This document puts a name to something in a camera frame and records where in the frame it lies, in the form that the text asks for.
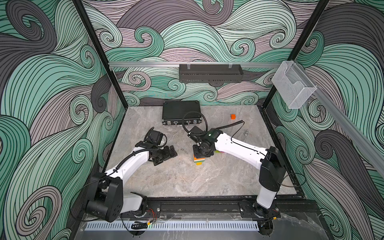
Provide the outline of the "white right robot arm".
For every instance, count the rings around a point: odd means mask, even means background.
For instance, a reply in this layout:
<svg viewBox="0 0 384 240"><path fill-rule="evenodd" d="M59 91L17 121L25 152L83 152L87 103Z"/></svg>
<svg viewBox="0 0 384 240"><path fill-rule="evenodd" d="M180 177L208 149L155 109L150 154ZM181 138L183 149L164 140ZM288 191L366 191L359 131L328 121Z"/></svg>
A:
<svg viewBox="0 0 384 240"><path fill-rule="evenodd" d="M277 212L273 203L287 172L279 149L256 147L216 129L204 134L189 133L188 137L196 143L193 145L196 159L211 157L215 151L219 151L243 160L259 170L261 188L255 203L256 214L265 218L268 214Z"/></svg>

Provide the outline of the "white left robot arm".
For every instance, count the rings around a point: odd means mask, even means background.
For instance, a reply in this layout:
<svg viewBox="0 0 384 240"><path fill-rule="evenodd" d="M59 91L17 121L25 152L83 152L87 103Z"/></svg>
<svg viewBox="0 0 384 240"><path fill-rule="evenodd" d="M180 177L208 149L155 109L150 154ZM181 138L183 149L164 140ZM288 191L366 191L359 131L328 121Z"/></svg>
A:
<svg viewBox="0 0 384 240"><path fill-rule="evenodd" d="M143 141L138 142L132 152L116 166L91 177L86 186L83 210L109 223L125 213L145 215L147 197L137 193L125 195L124 184L143 164L152 162L157 166L177 156L174 146L158 147Z"/></svg>

